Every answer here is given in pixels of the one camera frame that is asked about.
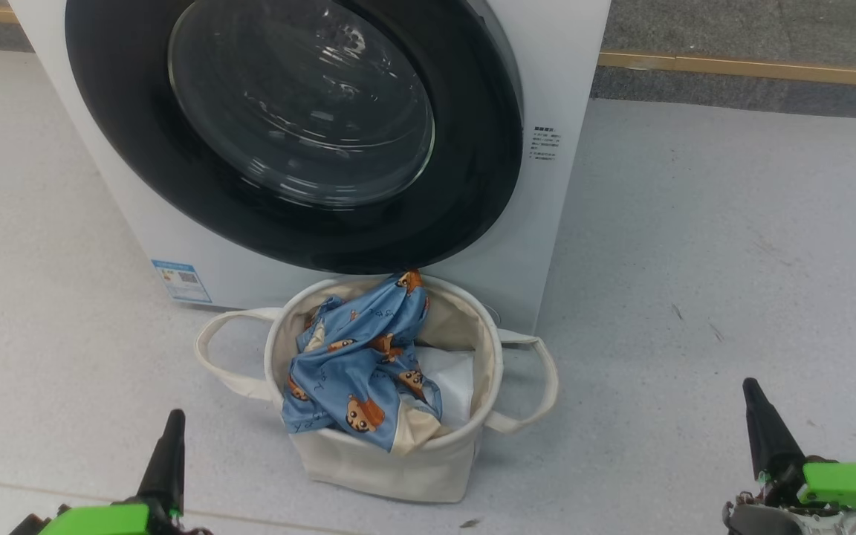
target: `blue patterned fabric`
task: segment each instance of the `blue patterned fabric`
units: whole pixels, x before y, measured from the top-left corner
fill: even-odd
[[[391,451],[400,403],[441,420],[441,393],[415,359],[428,307],[417,271],[352,301],[327,299],[296,339],[282,406],[289,433],[337,427]]]

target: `laundry basket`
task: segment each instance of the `laundry basket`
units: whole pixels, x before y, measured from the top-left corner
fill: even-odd
[[[296,336],[305,329],[306,317],[329,298],[353,299],[365,294],[382,278],[327,280],[300,292],[283,308],[227,312],[211,319],[197,338],[197,359],[238,394],[265,400],[282,411],[282,392],[289,361],[296,356]],[[418,339],[447,350],[472,349],[473,382],[471,419],[452,433],[428,440],[404,457],[387,453],[374,444],[343,431],[322,429],[290,435],[302,465],[316,481],[342,485],[369,494],[414,502],[457,502],[464,497],[482,427],[513,433],[541,419],[557,402],[557,365],[540,338],[497,329],[482,304],[451,283],[422,277],[431,309]],[[210,361],[207,350],[213,335],[235,317],[251,317],[272,323],[266,339],[266,378],[255,379]],[[530,345],[546,369],[543,400],[529,418],[516,420],[493,410],[502,382],[502,344]]]

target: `tiled floor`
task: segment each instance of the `tiled floor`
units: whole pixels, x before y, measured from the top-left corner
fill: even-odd
[[[752,487],[748,375],[807,453],[856,460],[856,120],[597,101],[584,124],[540,324],[557,409],[486,434],[461,504],[400,504],[307,481],[197,365],[212,312],[167,300],[35,57],[0,52],[0,533],[128,496],[174,406],[187,508],[262,522],[191,519],[224,533],[717,533]],[[264,338],[214,352],[258,374]],[[521,413],[536,366],[506,366]]]

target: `basket handle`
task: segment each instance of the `basket handle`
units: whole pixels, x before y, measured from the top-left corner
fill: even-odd
[[[560,393],[560,376],[557,373],[557,363],[554,362],[554,357],[550,355],[550,351],[547,350],[547,345],[543,340],[536,336],[504,331],[504,329],[497,329],[497,334],[500,337],[502,345],[503,343],[519,343],[520,345],[533,346],[534,351],[540,356],[540,361],[543,362],[544,376],[547,380],[547,385],[544,386],[544,397],[540,400],[540,406],[537,407],[537,410],[531,416],[523,420],[514,420],[496,410],[492,410],[487,420],[484,421],[485,426],[495,431],[514,433],[540,420],[554,408],[554,404],[557,404],[557,394]]]
[[[252,311],[224,312],[211,319],[204,325],[204,328],[201,329],[200,334],[197,336],[197,343],[194,345],[197,360],[200,361],[201,365],[204,365],[205,369],[210,370],[210,373],[216,375],[217,379],[223,380],[224,385],[227,385],[227,388],[233,390],[235,393],[247,396],[247,398],[272,402],[273,398],[270,395],[269,385],[265,379],[255,379],[254,377],[218,368],[214,363],[210,362],[210,350],[207,346],[210,345],[210,339],[213,338],[213,335],[217,331],[220,331],[233,318],[246,317],[274,322],[276,318],[279,318],[279,312],[282,312],[282,308],[256,308]]]

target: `front-loading washing machine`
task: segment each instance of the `front-loading washing machine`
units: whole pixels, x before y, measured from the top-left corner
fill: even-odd
[[[536,325],[609,0],[11,0],[177,301],[423,268]]]

